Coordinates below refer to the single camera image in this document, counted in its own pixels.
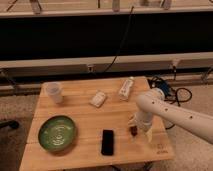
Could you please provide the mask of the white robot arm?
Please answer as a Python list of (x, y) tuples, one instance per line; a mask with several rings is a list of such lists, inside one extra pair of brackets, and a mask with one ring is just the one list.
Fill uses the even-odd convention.
[(157, 115), (213, 144), (213, 116), (174, 106), (164, 99), (165, 94), (160, 88), (140, 93), (135, 100), (138, 110), (129, 124), (148, 132), (152, 127), (153, 117)]

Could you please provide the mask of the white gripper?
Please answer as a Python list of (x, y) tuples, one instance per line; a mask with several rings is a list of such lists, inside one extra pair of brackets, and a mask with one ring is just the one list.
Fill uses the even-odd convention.
[(148, 140), (153, 138), (152, 120), (142, 120), (132, 116), (128, 121), (128, 127), (132, 136), (136, 136), (138, 134), (138, 130), (141, 130)]

